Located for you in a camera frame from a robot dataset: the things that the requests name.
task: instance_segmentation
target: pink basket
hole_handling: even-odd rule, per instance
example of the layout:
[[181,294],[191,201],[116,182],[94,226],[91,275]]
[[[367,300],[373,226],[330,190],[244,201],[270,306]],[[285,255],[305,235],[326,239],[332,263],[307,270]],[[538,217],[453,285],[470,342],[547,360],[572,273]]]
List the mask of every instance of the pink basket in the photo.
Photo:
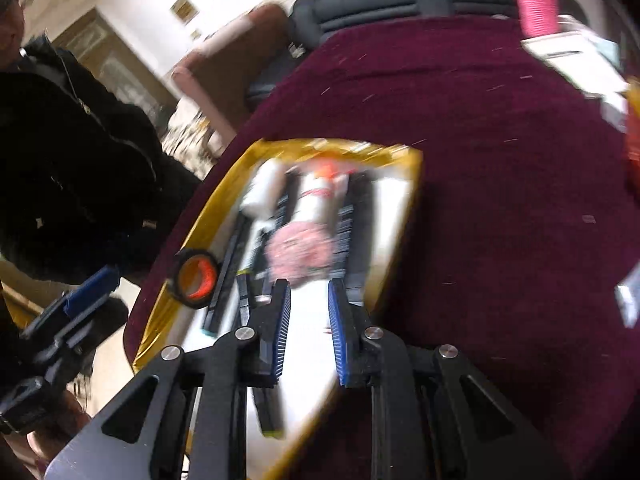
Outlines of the pink basket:
[[556,34],[558,25],[558,0],[518,0],[520,25],[528,38]]

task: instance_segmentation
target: black jacket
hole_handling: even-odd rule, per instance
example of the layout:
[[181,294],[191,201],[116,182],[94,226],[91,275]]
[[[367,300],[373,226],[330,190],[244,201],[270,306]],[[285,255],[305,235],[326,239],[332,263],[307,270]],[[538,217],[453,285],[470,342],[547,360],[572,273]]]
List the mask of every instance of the black jacket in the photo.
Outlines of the black jacket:
[[0,253],[34,278],[77,283],[84,256],[109,263],[113,234],[153,219],[164,155],[145,113],[71,53],[45,37],[26,51],[64,71],[71,92],[0,73]]

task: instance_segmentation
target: white roller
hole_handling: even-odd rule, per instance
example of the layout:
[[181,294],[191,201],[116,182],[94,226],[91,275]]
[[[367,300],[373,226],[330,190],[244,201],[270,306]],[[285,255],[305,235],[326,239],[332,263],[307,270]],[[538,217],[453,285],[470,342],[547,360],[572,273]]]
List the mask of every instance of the white roller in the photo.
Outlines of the white roller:
[[258,220],[271,218],[284,188],[286,172],[286,165],[277,158],[261,165],[242,199],[240,211]]

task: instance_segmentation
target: metal screw head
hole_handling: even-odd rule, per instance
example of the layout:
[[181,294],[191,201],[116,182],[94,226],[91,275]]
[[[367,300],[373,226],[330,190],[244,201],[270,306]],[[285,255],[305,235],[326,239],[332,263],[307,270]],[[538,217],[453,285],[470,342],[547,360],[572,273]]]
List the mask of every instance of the metal screw head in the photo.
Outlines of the metal screw head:
[[441,345],[438,352],[445,359],[453,359],[458,356],[458,349],[453,345]]
[[383,335],[385,335],[385,331],[379,326],[368,326],[364,329],[364,337],[373,341],[382,338]]
[[258,305],[268,305],[271,303],[271,295],[261,294],[260,296],[256,296],[255,303],[257,303]]
[[255,336],[255,330],[249,326],[241,326],[236,330],[236,338],[240,341],[248,341]]
[[162,349],[160,355],[165,361],[173,361],[180,357],[180,349],[177,346],[168,346],[167,348]]

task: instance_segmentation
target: human hand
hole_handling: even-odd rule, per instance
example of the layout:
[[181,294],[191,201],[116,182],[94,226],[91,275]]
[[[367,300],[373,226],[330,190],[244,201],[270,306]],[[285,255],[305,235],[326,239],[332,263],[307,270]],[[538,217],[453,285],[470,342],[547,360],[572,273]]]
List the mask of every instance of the human hand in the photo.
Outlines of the human hand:
[[28,434],[27,441],[37,457],[48,464],[89,421],[91,417],[78,400],[65,390],[60,408],[49,421]]

